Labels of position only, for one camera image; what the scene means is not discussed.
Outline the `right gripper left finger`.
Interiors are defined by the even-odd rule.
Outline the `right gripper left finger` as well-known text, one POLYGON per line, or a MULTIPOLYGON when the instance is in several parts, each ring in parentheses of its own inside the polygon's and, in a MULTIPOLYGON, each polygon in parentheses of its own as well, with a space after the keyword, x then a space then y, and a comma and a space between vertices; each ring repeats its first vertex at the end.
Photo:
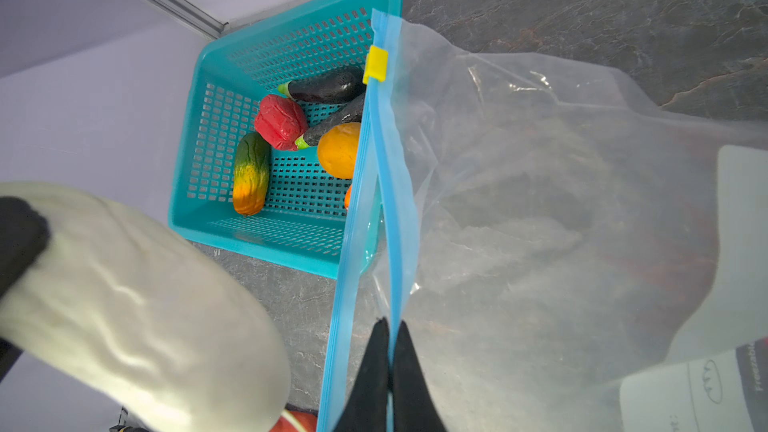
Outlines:
POLYGON ((352 391, 335 432, 387 430, 389 394, 389 324, 378 320, 372 329, 352 391))

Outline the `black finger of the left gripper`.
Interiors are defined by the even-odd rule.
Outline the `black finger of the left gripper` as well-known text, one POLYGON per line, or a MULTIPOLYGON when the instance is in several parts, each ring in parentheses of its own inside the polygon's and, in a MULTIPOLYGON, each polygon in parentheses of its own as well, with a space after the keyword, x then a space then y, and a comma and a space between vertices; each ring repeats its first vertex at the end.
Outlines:
POLYGON ((48 221, 18 197, 1 198, 1 304, 46 250, 48 221))

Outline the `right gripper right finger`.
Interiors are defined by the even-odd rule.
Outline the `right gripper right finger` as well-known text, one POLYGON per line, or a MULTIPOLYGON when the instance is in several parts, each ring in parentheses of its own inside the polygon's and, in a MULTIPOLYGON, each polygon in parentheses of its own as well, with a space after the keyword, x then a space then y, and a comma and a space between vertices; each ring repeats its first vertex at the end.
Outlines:
POLYGON ((432 401, 407 324, 402 321, 390 374, 393 430, 446 432, 432 401))

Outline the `small orange toy carrot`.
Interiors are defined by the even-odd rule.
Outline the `small orange toy carrot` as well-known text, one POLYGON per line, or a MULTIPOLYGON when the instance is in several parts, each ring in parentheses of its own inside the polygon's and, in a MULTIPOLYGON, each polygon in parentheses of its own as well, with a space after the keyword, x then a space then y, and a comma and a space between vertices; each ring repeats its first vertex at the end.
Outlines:
POLYGON ((349 210, 350 203, 351 203, 351 195, 352 195, 352 186, 350 185, 346 191, 345 197, 344 197, 344 208, 345 210, 349 210))

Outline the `clear zip top bag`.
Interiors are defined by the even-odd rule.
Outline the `clear zip top bag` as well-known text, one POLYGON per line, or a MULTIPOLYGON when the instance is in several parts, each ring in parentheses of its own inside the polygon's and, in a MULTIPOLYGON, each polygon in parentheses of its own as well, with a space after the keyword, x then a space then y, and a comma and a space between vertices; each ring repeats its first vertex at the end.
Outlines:
POLYGON ((318 427, 404 321, 447 431, 763 431, 767 126, 375 12, 318 427))

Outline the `teal plastic basket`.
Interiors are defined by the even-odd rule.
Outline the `teal plastic basket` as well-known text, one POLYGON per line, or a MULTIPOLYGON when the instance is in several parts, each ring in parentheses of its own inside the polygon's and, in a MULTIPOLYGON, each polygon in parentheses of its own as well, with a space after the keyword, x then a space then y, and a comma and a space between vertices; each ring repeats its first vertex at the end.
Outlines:
POLYGON ((313 0, 218 39, 198 58, 170 227, 184 238, 335 278, 361 169, 374 11, 313 0))

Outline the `orange toy fruit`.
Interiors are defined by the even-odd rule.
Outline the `orange toy fruit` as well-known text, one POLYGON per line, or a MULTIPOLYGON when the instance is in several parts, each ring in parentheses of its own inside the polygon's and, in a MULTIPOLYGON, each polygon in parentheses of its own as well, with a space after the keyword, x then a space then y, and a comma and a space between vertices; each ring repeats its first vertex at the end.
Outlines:
POLYGON ((361 124, 344 123, 328 131, 317 146, 318 161, 331 176, 350 180, 354 176, 361 124))

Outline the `yellow green toy corn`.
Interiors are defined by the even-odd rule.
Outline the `yellow green toy corn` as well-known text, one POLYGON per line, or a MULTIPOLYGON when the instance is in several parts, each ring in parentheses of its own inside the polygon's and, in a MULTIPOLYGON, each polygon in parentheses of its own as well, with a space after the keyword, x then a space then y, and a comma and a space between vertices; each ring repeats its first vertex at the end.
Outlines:
POLYGON ((271 145, 250 132, 239 142, 233 169, 233 207, 243 216, 258 214, 264 207, 270 179, 271 145))

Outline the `red toy strawberry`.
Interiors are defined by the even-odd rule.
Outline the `red toy strawberry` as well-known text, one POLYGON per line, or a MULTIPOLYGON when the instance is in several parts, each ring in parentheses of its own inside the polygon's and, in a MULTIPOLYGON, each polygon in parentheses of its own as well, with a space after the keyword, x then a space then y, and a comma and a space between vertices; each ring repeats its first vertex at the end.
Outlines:
POLYGON ((280 151, 298 151, 294 142, 309 126, 298 103, 270 94, 259 104, 254 128, 273 148, 280 151))

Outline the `dark toy eggplant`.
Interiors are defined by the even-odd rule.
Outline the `dark toy eggplant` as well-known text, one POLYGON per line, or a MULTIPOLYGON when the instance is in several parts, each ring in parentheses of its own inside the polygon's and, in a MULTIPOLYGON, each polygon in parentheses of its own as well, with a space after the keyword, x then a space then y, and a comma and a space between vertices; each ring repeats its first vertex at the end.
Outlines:
POLYGON ((294 101, 318 104, 350 102, 365 90, 363 70, 358 66, 347 66, 278 86, 280 94, 294 101))
POLYGON ((336 126, 347 123, 359 123, 363 116, 364 101, 365 95, 359 95, 317 125, 310 127, 295 140, 294 144, 299 150, 316 147, 321 138, 336 126))

